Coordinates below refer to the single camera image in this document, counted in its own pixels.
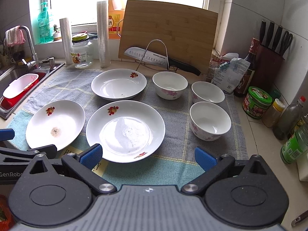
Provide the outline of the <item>white plate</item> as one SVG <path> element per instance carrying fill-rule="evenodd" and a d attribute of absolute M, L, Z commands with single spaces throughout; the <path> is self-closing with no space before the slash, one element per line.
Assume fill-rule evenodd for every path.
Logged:
<path fill-rule="evenodd" d="M 85 111 L 79 103 L 54 101 L 32 116 L 26 128 L 26 141 L 32 149 L 53 144 L 60 151 L 78 137 L 84 124 Z"/>
<path fill-rule="evenodd" d="M 111 69 L 97 75 L 92 91 L 108 101 L 131 99 L 140 94 L 147 85 L 146 77 L 131 69 Z"/>
<path fill-rule="evenodd" d="M 115 163 L 133 163 L 151 156 L 165 133 L 162 116 L 153 107 L 133 100 L 100 107 L 86 127 L 88 144 L 100 144 L 102 158 Z"/>

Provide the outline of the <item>white floral bowl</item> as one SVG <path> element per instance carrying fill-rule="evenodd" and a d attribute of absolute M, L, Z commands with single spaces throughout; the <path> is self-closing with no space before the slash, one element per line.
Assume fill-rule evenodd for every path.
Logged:
<path fill-rule="evenodd" d="M 161 71 L 153 75 L 156 94 L 165 100 L 178 99 L 188 87 L 188 81 L 180 74 Z"/>
<path fill-rule="evenodd" d="M 215 141 L 231 129 L 229 114 L 211 102 L 194 103 L 189 116 L 193 134 L 204 141 Z"/>
<path fill-rule="evenodd" d="M 214 84 L 205 81 L 197 81 L 191 86 L 193 103 L 197 102 L 211 102 L 221 103 L 225 99 L 223 91 Z"/>

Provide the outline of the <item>white plate back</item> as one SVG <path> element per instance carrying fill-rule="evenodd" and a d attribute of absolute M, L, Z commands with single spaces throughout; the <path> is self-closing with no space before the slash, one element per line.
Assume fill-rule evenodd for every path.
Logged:
<path fill-rule="evenodd" d="M 108 101 L 131 99 L 140 94 L 147 85 L 146 77 L 131 69 L 111 69 L 97 75 L 92 91 Z"/>

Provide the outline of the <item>santoku kitchen knife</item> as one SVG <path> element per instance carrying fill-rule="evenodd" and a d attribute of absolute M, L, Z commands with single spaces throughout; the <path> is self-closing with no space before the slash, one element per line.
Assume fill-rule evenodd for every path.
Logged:
<path fill-rule="evenodd" d="M 142 61 L 145 64 L 150 64 L 165 69 L 168 69 L 167 65 L 169 65 L 169 67 L 175 67 L 182 71 L 195 74 L 197 76 L 201 74 L 201 71 L 193 67 L 192 65 L 171 59 L 169 57 L 167 58 L 166 56 L 154 53 L 149 50 L 146 51 L 145 55 L 144 53 L 145 49 L 139 47 L 130 47 L 125 50 L 124 55 Z"/>

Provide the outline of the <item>red washing basin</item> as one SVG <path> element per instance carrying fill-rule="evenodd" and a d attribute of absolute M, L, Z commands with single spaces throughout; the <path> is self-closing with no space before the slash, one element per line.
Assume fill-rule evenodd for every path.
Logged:
<path fill-rule="evenodd" d="M 46 76 L 46 72 L 13 70 L 1 78 L 1 109 L 10 110 Z"/>

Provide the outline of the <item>white colander basket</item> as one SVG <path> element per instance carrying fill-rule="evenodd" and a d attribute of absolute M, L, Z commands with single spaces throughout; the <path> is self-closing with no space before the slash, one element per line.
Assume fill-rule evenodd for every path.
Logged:
<path fill-rule="evenodd" d="M 39 78 L 38 74 L 25 74 L 18 79 L 12 81 L 9 86 L 4 90 L 3 97 L 12 99 L 24 92 Z"/>

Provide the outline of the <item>green lid sauce jar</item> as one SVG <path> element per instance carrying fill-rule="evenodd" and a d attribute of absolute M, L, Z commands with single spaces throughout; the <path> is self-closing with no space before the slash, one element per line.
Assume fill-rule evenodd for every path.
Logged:
<path fill-rule="evenodd" d="M 261 119 L 271 106 L 273 98 L 258 87 L 249 87 L 248 93 L 242 103 L 244 112 L 254 119 Z"/>

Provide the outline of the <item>sink soap dispenser pump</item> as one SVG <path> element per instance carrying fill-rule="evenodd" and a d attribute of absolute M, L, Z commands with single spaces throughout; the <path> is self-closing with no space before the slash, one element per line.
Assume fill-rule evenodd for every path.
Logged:
<path fill-rule="evenodd" d="M 46 59 L 42 60 L 43 64 L 49 64 L 50 65 L 50 71 L 53 71 L 56 67 L 55 67 L 55 59 L 54 57 L 48 57 Z"/>

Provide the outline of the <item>white plastic food bag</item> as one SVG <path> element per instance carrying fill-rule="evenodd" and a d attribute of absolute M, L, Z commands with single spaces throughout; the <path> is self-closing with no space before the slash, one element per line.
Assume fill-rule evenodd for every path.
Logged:
<path fill-rule="evenodd" d="M 211 83 L 224 93 L 232 94 L 251 63 L 239 58 L 238 53 L 227 53 L 219 60 L 219 66 L 215 68 Z"/>

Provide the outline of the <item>pink dish cloth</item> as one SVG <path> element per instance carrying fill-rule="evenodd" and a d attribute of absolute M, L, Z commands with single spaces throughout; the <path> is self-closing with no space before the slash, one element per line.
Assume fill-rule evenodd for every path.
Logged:
<path fill-rule="evenodd" d="M 5 44 L 7 47 L 13 47 L 25 43 L 25 38 L 20 26 L 8 29 L 5 32 Z"/>

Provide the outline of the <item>dark soy sauce bottle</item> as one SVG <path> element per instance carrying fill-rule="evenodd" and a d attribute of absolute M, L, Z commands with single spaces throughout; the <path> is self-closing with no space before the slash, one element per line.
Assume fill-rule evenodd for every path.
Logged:
<path fill-rule="evenodd" d="M 255 60 L 256 60 L 256 54 L 257 54 L 257 49 L 259 46 L 259 40 L 253 38 L 251 41 L 251 46 L 249 48 L 248 55 L 246 56 L 245 60 L 250 63 L 247 71 L 243 75 L 241 81 L 239 82 L 238 86 L 235 88 L 233 91 L 234 95 L 237 97 L 243 97 L 245 96 L 249 84 L 253 78 L 253 75 L 255 73 L 256 65 L 255 65 Z"/>

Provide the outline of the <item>short plastic bag roll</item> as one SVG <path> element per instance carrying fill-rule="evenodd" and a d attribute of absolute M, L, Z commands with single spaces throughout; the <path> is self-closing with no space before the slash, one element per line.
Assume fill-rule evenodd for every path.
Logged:
<path fill-rule="evenodd" d="M 72 48 L 72 29 L 68 18 L 62 18 L 59 20 L 61 36 L 62 36 L 62 45 L 64 49 L 64 56 L 67 65 L 73 63 L 70 49 Z"/>

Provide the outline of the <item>dark red knife block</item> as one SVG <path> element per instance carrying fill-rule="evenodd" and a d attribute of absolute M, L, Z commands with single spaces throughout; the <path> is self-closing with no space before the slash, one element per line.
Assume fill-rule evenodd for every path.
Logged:
<path fill-rule="evenodd" d="M 285 61 L 284 53 L 290 47 L 293 34 L 283 31 L 282 26 L 275 29 L 275 23 L 262 21 L 259 31 L 260 45 L 256 54 L 256 71 L 250 85 L 266 92 L 271 89 L 278 71 Z"/>

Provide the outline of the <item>tall plastic cup stack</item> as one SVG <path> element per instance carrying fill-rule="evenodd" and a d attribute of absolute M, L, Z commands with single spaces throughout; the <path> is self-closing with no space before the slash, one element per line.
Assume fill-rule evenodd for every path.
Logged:
<path fill-rule="evenodd" d="M 108 0 L 97 2 L 98 51 L 101 68 L 111 65 L 108 31 Z"/>

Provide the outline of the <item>orange cooking wine jug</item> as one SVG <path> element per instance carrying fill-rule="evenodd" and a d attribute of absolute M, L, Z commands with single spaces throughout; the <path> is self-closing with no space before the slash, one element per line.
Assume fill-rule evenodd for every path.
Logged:
<path fill-rule="evenodd" d="M 107 0 L 109 39 L 120 39 L 123 27 L 125 6 L 123 0 Z"/>

